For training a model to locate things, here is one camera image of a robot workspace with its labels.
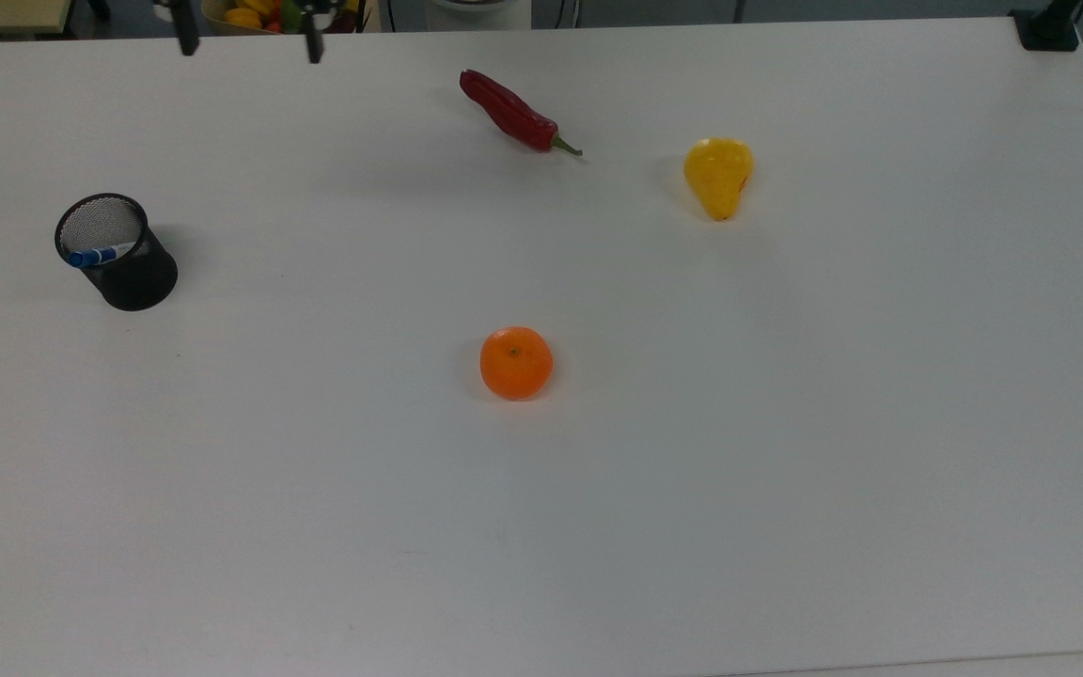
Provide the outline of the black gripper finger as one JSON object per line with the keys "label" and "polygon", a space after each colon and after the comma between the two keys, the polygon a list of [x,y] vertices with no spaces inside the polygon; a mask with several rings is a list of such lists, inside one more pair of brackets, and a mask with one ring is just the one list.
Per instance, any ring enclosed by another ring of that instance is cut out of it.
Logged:
{"label": "black gripper finger", "polygon": [[310,64],[319,64],[325,53],[319,25],[326,25],[326,1],[302,1],[302,35],[305,36]]}
{"label": "black gripper finger", "polygon": [[192,56],[199,45],[199,32],[190,1],[172,1],[172,24],[182,55]]}

